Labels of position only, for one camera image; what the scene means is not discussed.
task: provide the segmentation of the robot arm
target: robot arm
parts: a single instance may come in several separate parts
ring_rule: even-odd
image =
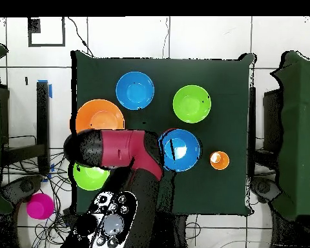
[[[84,130],[69,136],[64,150],[69,161],[87,167],[131,166],[123,191],[133,193],[138,208],[124,248],[148,248],[163,175],[157,136],[144,130]]]

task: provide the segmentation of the white tiled floor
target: white tiled floor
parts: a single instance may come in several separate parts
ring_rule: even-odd
[[[304,17],[172,16],[170,20],[166,16],[73,17],[73,20],[80,36],[88,43],[96,57],[162,58],[163,55],[164,58],[237,59],[244,53],[255,53],[257,62],[254,85],[258,138],[264,136],[263,94],[279,87],[269,73],[279,66],[280,57],[286,50],[299,50],[310,57],[310,19]],[[170,35],[163,47],[168,33],[166,21]],[[61,27],[59,22],[60,18],[42,18],[43,33],[32,34],[33,37],[44,43],[57,43],[58,29]],[[69,135],[71,69],[58,67],[71,66],[71,50],[87,52],[87,49],[78,38],[74,24],[67,17],[65,47],[29,48],[26,26],[27,18],[0,19],[0,43],[6,44],[7,40],[9,50],[7,59],[0,61],[0,78],[2,83],[8,84],[10,88],[10,135],[36,133],[36,81],[47,79],[53,86],[53,98],[50,98],[50,146],[62,148]],[[51,28],[56,29],[55,33],[46,35],[45,30]],[[25,84],[25,77],[28,77],[28,85]],[[30,142],[32,143],[31,139],[15,139],[11,143],[18,146]],[[262,140],[259,139],[256,140],[256,148],[260,147]],[[51,154],[57,151],[61,150],[53,149]],[[257,166],[256,171],[267,170]],[[43,183],[42,190],[50,194],[48,186],[48,183]],[[59,191],[59,194],[63,208],[68,207],[71,199],[69,193]],[[196,239],[188,240],[189,247],[268,248],[272,227],[269,208],[264,204],[253,203],[256,201],[251,194],[250,204],[254,214],[248,217],[198,216],[200,235]],[[35,226],[39,222],[26,216],[25,205],[22,205],[19,215],[21,246],[30,248],[36,235],[34,227],[26,226]],[[190,216],[189,222],[195,222],[195,219],[196,216]],[[187,228],[186,232],[187,236],[192,236],[194,229]]]

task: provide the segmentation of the black button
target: black button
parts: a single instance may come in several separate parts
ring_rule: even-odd
[[[76,222],[77,233],[81,236],[88,236],[94,233],[97,226],[98,221],[96,217],[91,214],[81,215]]]
[[[122,206],[121,207],[121,214],[127,214],[128,213],[128,211],[129,211],[129,208],[127,207],[127,206]]]
[[[116,248],[118,245],[118,240],[115,237],[113,237],[108,241],[107,245],[109,248]]]
[[[119,202],[119,203],[125,203],[126,200],[127,200],[127,198],[126,198],[124,195],[122,195],[122,196],[120,196],[120,197],[118,198],[118,202]]]
[[[106,213],[107,210],[108,210],[108,207],[107,207],[106,205],[100,206],[100,208],[99,208],[99,212],[100,212],[101,214]]]
[[[105,203],[108,200],[108,198],[106,196],[101,196],[99,199],[100,203]]]
[[[102,246],[106,243],[106,239],[102,238],[101,236],[96,240],[97,246]]]

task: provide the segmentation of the gray knob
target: gray knob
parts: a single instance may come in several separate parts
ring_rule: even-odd
[[[115,237],[112,237],[109,241],[108,241],[108,247],[109,248],[116,248],[118,245],[118,240]]]
[[[125,197],[124,195],[122,195],[122,196],[120,196],[120,197],[118,198],[118,202],[119,202],[119,203],[125,203],[126,200],[127,200],[127,197]]]
[[[103,231],[107,236],[114,236],[124,229],[124,220],[120,215],[111,214],[103,220]]]

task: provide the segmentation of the metal stand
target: metal stand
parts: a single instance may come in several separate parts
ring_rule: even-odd
[[[8,98],[6,86],[0,88],[3,143],[8,143]],[[37,144],[26,147],[4,148],[1,165],[11,165],[30,158],[38,158],[39,173],[46,176],[49,166],[48,84],[37,83]]]

